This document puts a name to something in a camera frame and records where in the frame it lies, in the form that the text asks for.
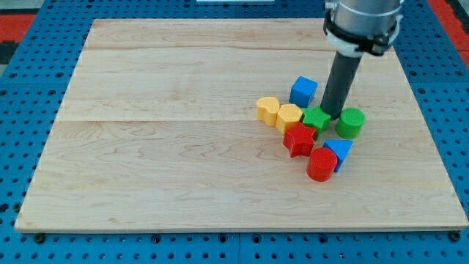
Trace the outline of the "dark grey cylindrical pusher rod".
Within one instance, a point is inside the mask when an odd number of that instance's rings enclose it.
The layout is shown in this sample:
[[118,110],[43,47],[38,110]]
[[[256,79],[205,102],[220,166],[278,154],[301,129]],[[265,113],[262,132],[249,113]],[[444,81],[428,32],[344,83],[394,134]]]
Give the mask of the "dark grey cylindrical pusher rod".
[[348,57],[336,52],[320,108],[332,120],[340,117],[361,57]]

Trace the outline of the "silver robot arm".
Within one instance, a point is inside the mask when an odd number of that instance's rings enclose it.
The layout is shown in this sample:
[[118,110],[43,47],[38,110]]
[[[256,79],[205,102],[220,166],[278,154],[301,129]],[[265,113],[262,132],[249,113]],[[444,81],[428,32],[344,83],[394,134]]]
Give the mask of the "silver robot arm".
[[325,0],[323,31],[336,48],[320,108],[339,118],[364,54],[382,56],[399,34],[403,0]]

